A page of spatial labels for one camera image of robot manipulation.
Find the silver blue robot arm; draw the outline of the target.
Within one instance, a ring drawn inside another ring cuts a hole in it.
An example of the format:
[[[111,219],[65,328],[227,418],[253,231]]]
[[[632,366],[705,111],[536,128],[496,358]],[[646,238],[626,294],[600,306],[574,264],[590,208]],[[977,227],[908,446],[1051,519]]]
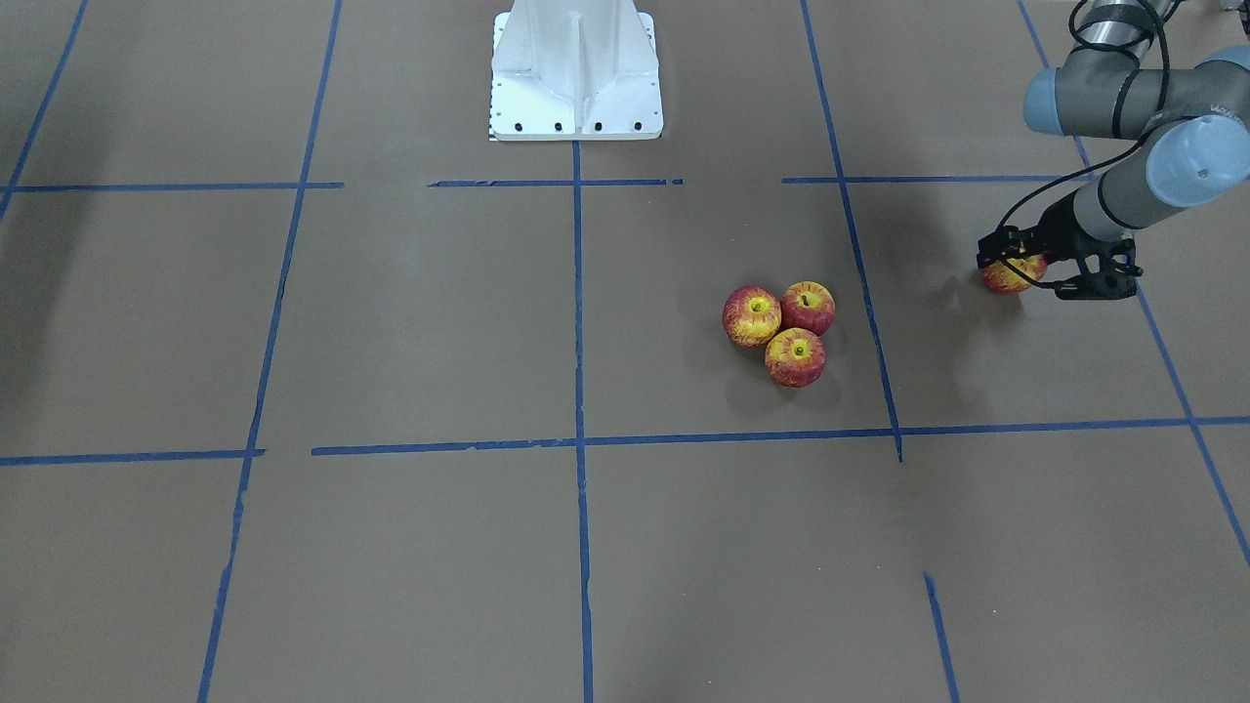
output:
[[[1080,276],[1139,279],[1134,231],[1212,203],[1248,180],[1248,49],[1231,46],[1174,68],[1170,1],[1080,1],[1071,46],[1028,85],[1032,133],[1122,140],[1086,169],[1090,181],[1050,205],[1035,226],[1005,214],[978,244],[978,266],[1019,271],[1041,256]]]

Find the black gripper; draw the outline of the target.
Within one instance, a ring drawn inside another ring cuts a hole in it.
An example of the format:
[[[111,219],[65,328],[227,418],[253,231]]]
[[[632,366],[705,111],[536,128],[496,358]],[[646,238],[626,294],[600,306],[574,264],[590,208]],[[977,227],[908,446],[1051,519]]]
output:
[[[978,268],[1040,256],[1048,263],[1075,260],[1086,231],[1079,224],[1074,200],[1050,205],[1036,226],[998,226],[978,240]]]

